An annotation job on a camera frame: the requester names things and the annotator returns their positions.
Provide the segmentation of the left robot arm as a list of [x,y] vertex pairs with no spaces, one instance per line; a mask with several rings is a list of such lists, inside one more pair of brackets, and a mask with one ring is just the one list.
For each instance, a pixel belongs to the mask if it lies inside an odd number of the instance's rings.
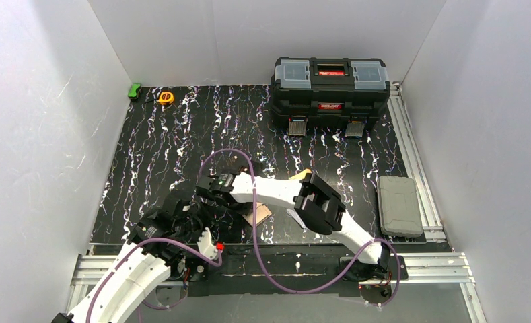
[[222,265],[223,247],[213,241],[209,206],[171,192],[145,212],[95,287],[53,322],[125,322],[187,256]]

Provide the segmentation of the white card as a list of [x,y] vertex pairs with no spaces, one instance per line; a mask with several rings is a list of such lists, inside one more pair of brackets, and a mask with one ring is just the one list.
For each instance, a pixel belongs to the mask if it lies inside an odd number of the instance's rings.
[[300,227],[304,226],[301,217],[298,215],[295,209],[287,209],[287,214],[293,218]]

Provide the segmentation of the beige card holder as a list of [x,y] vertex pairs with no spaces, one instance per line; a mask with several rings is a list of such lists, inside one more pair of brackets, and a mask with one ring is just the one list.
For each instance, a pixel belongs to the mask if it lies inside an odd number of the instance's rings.
[[249,225],[253,224],[253,220],[256,222],[256,226],[259,226],[261,223],[263,223],[265,220],[267,220],[273,213],[271,210],[262,203],[257,203],[256,205],[256,214],[252,212],[252,209],[250,212],[243,216],[243,218],[246,220],[246,222]]

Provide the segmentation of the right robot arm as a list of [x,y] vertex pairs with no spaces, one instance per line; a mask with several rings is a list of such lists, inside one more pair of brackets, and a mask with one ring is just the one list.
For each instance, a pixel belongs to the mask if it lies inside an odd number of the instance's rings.
[[249,169],[201,176],[196,195],[236,212],[253,214],[259,205],[291,210],[306,229],[329,236],[358,253],[358,262],[388,269],[391,250],[378,242],[348,212],[341,195],[313,173],[301,180],[255,176]]

